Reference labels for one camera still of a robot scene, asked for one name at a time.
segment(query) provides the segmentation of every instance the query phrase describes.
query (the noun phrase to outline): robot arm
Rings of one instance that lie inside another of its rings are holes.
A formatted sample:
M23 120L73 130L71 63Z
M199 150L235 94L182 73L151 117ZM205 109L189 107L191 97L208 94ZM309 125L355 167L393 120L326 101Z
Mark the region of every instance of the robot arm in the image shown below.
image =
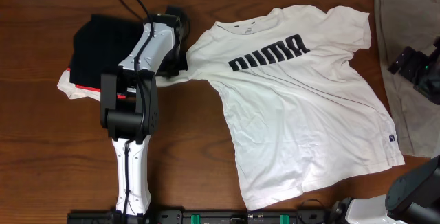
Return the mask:
M407 172L387 195L336 202L336 224L440 224L440 156Z
M147 45L151 35L150 23L144 25L144 33L131 54L116 69L101 75L101 125L113 139L118 160L116 210L129 216L145 214L151 200L146 183L146 155L159 120L155 76L171 77L187 69L186 58L180 54L186 24L184 13L179 8L168 7L166 14L153 15L152 20L154 36ZM139 70L136 72L135 56L140 51ZM144 103L140 87L143 88ZM129 140L135 142L126 146Z

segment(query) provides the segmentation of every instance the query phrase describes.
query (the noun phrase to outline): gray fabric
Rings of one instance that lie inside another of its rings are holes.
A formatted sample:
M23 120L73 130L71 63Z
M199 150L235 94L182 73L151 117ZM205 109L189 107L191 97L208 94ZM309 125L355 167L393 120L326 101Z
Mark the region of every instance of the gray fabric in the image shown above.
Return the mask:
M399 148L403 154L440 154L440 106L413 89L407 79L392 75L388 66L406 46L429 55L440 36L440 0L375 0L379 57Z

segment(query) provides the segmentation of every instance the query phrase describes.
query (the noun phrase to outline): red stripe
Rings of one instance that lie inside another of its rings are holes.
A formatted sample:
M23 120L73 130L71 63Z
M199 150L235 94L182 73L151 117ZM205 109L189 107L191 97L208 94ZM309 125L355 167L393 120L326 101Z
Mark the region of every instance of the red stripe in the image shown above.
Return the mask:
M76 87L76 88L79 88L79 89L85 89L85 90L89 90L89 91L95 91L95 92L98 92L98 93L101 92L101 89L96 89L96 88L94 88L94 87L84 87L84 86L80 86L80 85L75 85L75 87ZM120 99L125 99L126 96L118 94L118 98L120 98Z

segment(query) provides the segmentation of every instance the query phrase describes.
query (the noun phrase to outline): white fabric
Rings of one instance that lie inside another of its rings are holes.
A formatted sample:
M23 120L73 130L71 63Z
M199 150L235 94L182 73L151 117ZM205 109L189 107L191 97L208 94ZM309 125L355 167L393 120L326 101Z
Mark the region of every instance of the white fabric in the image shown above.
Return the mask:
M157 78L158 86L207 80L219 92L249 210L404 164L393 120L348 62L371 45L368 16L347 7L324 13L296 5L217 22L189 49L188 71ZM288 60L289 52L278 49L284 60L269 64L262 48L277 41L287 46L295 34L310 51ZM240 69L233 71L229 62L246 54L258 65L232 63Z
M63 91L69 99L77 99L77 98L83 98L83 97L90 97L97 101L100 101L101 93L98 91L90 91L86 89L79 89L75 86L75 84L70 83L70 72L64 71L63 74L60 77L60 80L58 81L58 89Z

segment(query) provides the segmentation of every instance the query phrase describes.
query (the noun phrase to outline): wooden table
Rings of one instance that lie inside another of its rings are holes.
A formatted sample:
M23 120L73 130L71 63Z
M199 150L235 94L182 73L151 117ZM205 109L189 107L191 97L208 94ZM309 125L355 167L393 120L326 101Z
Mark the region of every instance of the wooden table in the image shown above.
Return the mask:
M151 12L168 4L192 19L192 45L215 21L263 16L274 7L337 5L370 12L370 50L350 62L388 102L379 68L373 0L143 0ZM129 4L141 13L134 1ZM56 87L73 53L72 37L90 14L132 18L118 0L0 0L0 223L64 223L72 209L116 204L116 156L99 122L99 102L69 100ZM217 92L206 81L159 89L159 131L148 152L148 186L158 204L244 210L234 147ZM385 194L393 180L427 159L345 179L269 206L293 209L309 198L326 206L351 196Z

